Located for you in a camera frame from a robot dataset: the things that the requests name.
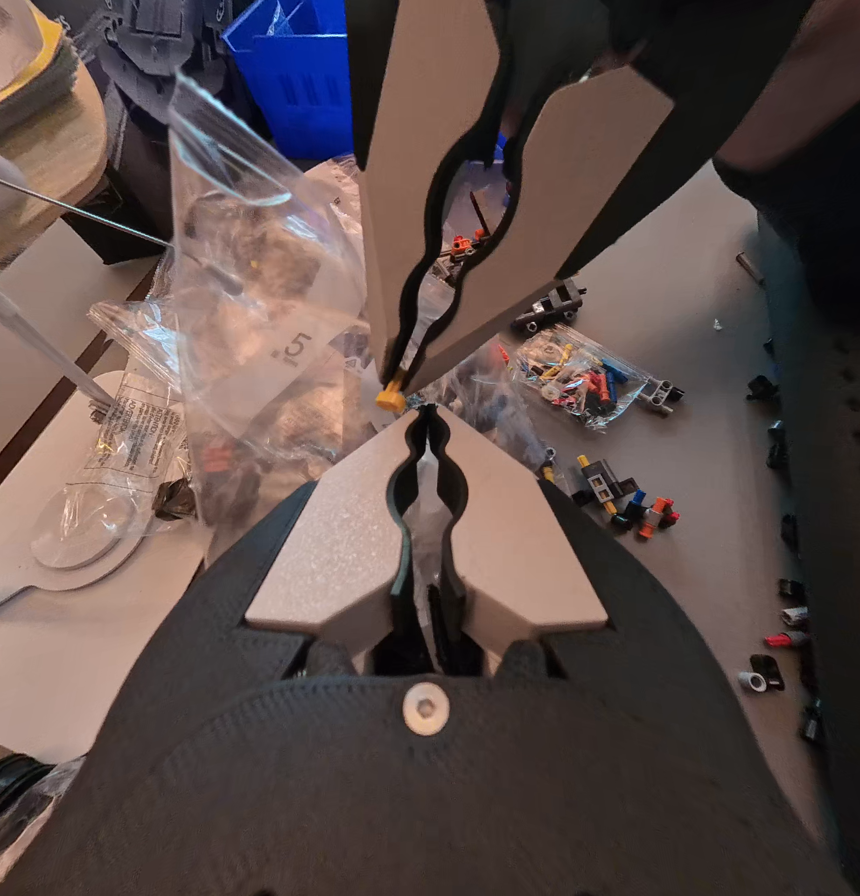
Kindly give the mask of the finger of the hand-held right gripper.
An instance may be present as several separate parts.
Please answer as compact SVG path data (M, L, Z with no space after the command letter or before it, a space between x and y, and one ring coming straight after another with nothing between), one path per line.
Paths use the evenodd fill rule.
M407 392L439 379L569 278L568 259L669 117L670 97L629 65L553 92L517 152L510 205L458 277Z
M442 209L500 67L484 2L397 2L370 140L359 159L367 309L379 381L393 381Z

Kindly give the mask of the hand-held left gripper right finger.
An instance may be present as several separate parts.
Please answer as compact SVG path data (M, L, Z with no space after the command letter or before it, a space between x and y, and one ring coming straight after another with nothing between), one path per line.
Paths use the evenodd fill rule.
M434 407L440 542L434 636L443 672L482 673L517 642L597 631L601 599L529 469L447 409Z

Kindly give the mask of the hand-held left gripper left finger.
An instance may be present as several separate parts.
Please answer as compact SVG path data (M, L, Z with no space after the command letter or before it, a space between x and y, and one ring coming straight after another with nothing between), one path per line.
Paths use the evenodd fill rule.
M428 670L404 520L426 435L425 413L409 410L318 480L246 611L251 627L373 653L380 674Z

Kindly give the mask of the black connector with blue pin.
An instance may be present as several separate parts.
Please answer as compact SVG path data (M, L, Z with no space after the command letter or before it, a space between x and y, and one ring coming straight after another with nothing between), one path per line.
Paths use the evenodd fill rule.
M617 534L631 532L640 525L648 510L646 505L647 493L637 489L625 504L624 509L617 510L611 517L611 527Z

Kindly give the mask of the dark grey lego chassis frame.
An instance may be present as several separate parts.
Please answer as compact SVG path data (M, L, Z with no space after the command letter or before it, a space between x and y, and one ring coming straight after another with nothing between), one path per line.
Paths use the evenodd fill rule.
M489 242L495 227L492 213L498 207L488 206L486 190L471 189L468 191L468 198L478 226L470 238L456 233L443 247L432 267L432 274L449 287L457 285L464 263ZM510 329L527 337L557 323L570 322L583 306L586 293L587 290L578 287L572 279L560 281L545 296L534 300L531 306L515 317L510 322Z

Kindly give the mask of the small clear bag of pins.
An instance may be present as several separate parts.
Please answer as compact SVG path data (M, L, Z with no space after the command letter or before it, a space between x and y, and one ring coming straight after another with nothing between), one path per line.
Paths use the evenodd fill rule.
M546 407L602 432L654 379L574 328L558 323L530 335L510 353L515 381Z

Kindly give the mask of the pile of clear parts bags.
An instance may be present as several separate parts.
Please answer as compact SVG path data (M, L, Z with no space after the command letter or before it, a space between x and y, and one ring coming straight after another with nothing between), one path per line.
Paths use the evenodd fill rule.
M184 75L168 113L175 246L144 299L88 316L182 414L149 502L209 566L387 423L354 156L303 172Z

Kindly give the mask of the person's right forearm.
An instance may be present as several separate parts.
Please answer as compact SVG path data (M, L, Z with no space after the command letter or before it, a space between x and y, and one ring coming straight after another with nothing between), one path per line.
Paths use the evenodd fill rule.
M796 250L823 314L860 323L860 101L766 171L714 167Z

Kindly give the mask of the dark lego set box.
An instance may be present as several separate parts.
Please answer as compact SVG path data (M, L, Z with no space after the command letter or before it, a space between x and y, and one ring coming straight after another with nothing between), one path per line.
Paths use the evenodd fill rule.
M98 62L142 133L167 144L168 111L181 73L262 137L269 132L224 33L252 1L99 2L76 46Z

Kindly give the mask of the person's right hand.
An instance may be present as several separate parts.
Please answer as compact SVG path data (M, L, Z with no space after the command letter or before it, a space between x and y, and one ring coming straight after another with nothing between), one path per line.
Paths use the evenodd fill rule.
M860 1L817 1L715 161L763 172L803 149L860 101Z

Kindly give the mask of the grey block with yellow pins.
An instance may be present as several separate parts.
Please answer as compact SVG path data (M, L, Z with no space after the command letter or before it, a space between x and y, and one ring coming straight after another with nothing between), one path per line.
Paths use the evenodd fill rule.
M577 462L580 486L571 500L580 508L596 504L614 517L620 513L617 503L632 498L638 491L634 478L618 479L607 461L592 462L585 455L579 455Z

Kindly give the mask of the clear bag of mixed pieces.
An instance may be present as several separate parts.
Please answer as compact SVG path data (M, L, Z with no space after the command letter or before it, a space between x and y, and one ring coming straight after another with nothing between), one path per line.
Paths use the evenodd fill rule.
M510 356L498 339L421 391L537 476L556 483L555 450L539 436L517 390Z

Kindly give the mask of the dark grey beam with pins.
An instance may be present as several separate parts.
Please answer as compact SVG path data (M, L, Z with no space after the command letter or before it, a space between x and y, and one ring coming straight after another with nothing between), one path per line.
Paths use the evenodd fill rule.
M649 376L638 392L636 401L641 407L667 419L684 398L685 391L672 381Z

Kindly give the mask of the large black rubber tire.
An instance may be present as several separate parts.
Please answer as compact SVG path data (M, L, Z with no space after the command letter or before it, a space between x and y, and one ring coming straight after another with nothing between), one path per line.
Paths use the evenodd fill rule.
M0 758L0 817L55 765L42 763L32 756L10 753Z

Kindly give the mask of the yellow-edged booklet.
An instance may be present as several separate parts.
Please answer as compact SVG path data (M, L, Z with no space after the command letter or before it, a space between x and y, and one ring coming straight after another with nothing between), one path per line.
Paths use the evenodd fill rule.
M0 137L71 94L77 52L32 2L0 1Z

